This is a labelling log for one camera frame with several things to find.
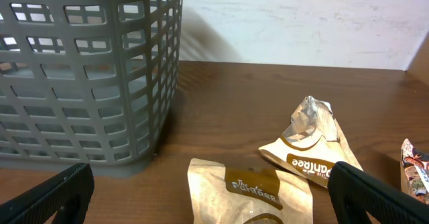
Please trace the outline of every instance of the basket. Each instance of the basket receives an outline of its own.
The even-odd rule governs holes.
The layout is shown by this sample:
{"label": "basket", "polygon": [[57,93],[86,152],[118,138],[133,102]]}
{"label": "basket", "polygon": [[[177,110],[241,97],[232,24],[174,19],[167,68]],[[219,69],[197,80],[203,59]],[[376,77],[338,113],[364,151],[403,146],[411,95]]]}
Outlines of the basket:
{"label": "basket", "polygon": [[176,88],[182,0],[0,0],[0,167],[129,176]]}

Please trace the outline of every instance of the laundry basket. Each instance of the laundry basket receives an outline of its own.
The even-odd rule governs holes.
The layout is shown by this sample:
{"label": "laundry basket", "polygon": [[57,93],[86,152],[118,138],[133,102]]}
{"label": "laundry basket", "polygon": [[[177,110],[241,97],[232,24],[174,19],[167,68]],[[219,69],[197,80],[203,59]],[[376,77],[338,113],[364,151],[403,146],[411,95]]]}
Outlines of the laundry basket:
{"label": "laundry basket", "polygon": [[182,0],[0,0],[0,167],[129,176],[176,88]]}

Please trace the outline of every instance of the snack bag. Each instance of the snack bag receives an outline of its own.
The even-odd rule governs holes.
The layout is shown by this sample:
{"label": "snack bag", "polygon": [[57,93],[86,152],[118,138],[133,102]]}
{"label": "snack bag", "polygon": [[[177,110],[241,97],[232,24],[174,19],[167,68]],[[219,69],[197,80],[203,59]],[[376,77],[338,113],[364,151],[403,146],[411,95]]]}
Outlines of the snack bag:
{"label": "snack bag", "polygon": [[192,159],[188,182],[194,224],[313,223],[307,180],[293,174]]}
{"label": "snack bag", "polygon": [[309,96],[291,116],[290,126],[259,151],[272,162],[327,187],[337,161],[362,170],[332,114],[330,104]]}
{"label": "snack bag", "polygon": [[429,205],[429,155],[417,150],[408,139],[401,147],[401,190]]}

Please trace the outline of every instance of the wooden table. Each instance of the wooden table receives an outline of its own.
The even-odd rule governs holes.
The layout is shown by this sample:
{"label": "wooden table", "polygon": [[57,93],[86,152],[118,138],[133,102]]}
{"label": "wooden table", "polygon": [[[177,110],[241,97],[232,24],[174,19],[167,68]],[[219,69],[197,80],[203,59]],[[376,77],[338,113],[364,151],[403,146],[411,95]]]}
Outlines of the wooden table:
{"label": "wooden table", "polygon": [[[405,138],[429,152],[429,88],[399,70],[182,62],[157,156],[127,179],[95,177],[85,223],[191,223],[191,158],[273,166],[257,148],[276,140],[302,99],[328,101],[364,171],[400,188]],[[0,203],[53,176],[0,170]],[[310,183],[314,222],[336,223],[328,191]]]}

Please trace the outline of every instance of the black object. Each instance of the black object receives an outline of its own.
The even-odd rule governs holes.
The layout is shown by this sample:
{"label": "black object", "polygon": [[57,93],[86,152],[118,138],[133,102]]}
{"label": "black object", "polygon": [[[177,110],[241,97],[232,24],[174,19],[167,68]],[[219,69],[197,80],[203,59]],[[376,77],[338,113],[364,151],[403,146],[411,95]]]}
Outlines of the black object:
{"label": "black object", "polygon": [[340,224],[371,223],[366,211],[381,223],[429,223],[429,208],[424,203],[346,162],[332,168],[328,190]]}
{"label": "black object", "polygon": [[20,196],[0,205],[0,224],[81,224],[94,191],[89,164],[75,164]]}

